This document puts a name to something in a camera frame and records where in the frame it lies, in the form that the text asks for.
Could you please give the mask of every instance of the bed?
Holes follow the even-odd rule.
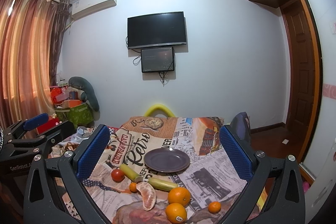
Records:
[[[121,163],[126,163],[144,181],[154,177],[188,188],[192,200],[186,208],[186,223],[216,223],[246,185],[246,181],[239,178],[219,141],[218,134],[223,124],[223,119],[219,117],[131,117],[120,128],[110,128],[109,144],[89,179],[82,183],[113,224],[169,224],[164,212],[168,205],[166,192],[157,191],[157,203],[153,210],[147,212],[142,209],[141,196],[130,192],[128,186],[131,181],[128,178],[120,183],[112,180],[111,171]],[[79,127],[76,134],[54,146],[49,157],[58,157],[66,150],[75,150],[93,130]],[[190,158],[190,166],[183,172],[173,174],[148,169],[143,157],[146,152],[159,147],[184,151]],[[56,179],[56,182],[69,213],[80,219],[62,180]],[[266,198],[264,190],[249,219],[259,214]],[[213,201],[221,203],[221,211],[217,214],[207,210],[207,205]]]

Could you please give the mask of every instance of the door frame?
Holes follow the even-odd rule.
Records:
[[[282,15],[283,9],[292,3],[294,3],[297,0],[290,0],[288,3],[284,4],[283,6],[280,7]],[[315,23],[314,16],[312,14],[312,11],[310,9],[308,0],[300,0],[302,6],[303,6],[303,11],[305,13],[307,23],[308,23],[308,28],[310,30],[311,38],[312,38],[312,45],[313,45],[313,54],[314,54],[314,62],[315,62],[315,86],[314,86],[314,100],[313,100],[313,106],[312,106],[312,111],[311,111],[311,117],[310,117],[310,122],[308,125],[306,137],[304,139],[302,148],[300,150],[300,154],[297,158],[298,163],[302,162],[308,152],[308,148],[311,144],[312,138],[314,136],[318,116],[320,113],[320,104],[321,104],[321,99],[322,99],[322,89],[323,89],[323,70],[322,70],[322,53],[321,53],[321,46],[320,46],[320,39],[317,31],[317,26]],[[291,39],[289,36],[288,32],[288,26],[285,21],[285,27],[286,27],[286,32],[287,32],[287,38],[288,38],[288,44],[289,44],[289,55],[290,55],[290,67],[291,67],[291,89],[290,89],[290,99],[289,99],[289,106],[288,106],[288,112],[287,112],[287,119],[286,119],[286,125],[289,120],[289,111],[291,109],[291,104],[292,104],[292,91],[293,91],[293,56],[292,56],[292,51],[291,51]]]

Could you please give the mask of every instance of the blue gripper pad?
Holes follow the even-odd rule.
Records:
[[[253,176],[251,161],[225,126],[219,130],[219,140],[239,177],[249,182]]]
[[[107,126],[103,126],[96,135],[95,139],[85,150],[82,157],[78,160],[76,176],[80,181],[90,177],[109,141],[110,130]]]
[[[48,122],[49,120],[49,115],[47,113],[42,113],[40,115],[35,116],[34,118],[31,118],[27,121],[25,121],[23,125],[23,129],[26,131],[31,131],[42,124]]]

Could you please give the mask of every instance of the green bag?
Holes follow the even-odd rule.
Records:
[[[93,121],[93,115],[87,103],[71,108],[55,109],[55,112],[60,121],[70,121],[75,128],[85,126]]]

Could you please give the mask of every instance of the tangerine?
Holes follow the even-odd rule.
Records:
[[[183,223],[187,219],[187,211],[180,203],[169,204],[165,212],[171,223]]]
[[[172,203],[180,203],[183,206],[186,206],[190,202],[190,192],[184,187],[176,187],[170,190],[168,193],[168,201]]]
[[[129,185],[129,189],[131,192],[133,193],[136,193],[138,191],[137,189],[137,184],[135,182],[132,182],[130,185]]]
[[[214,201],[208,205],[208,210],[212,214],[216,214],[221,210],[221,204],[218,201]]]

